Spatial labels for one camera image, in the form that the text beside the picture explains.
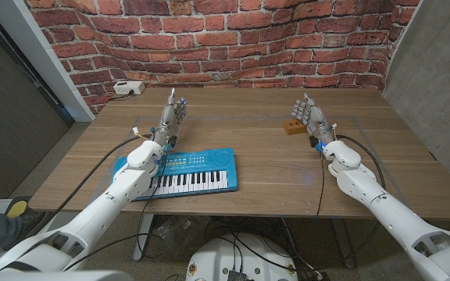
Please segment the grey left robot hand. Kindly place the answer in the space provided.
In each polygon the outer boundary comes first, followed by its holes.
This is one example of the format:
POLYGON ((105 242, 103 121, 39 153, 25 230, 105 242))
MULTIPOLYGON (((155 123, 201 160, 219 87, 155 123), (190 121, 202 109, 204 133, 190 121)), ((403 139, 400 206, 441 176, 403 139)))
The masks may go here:
POLYGON ((167 137, 176 136, 184 117, 187 115, 187 103, 184 98, 176 99, 175 88, 172 87, 156 133, 167 137))

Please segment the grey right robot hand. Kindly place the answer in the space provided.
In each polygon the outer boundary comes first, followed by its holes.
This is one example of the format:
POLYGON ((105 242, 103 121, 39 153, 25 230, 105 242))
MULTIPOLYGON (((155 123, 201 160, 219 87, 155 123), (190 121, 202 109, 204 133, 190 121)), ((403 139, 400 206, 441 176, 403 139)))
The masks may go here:
POLYGON ((306 127, 311 136, 330 132, 326 116, 307 92, 303 94, 302 100, 295 102, 291 115, 306 127))

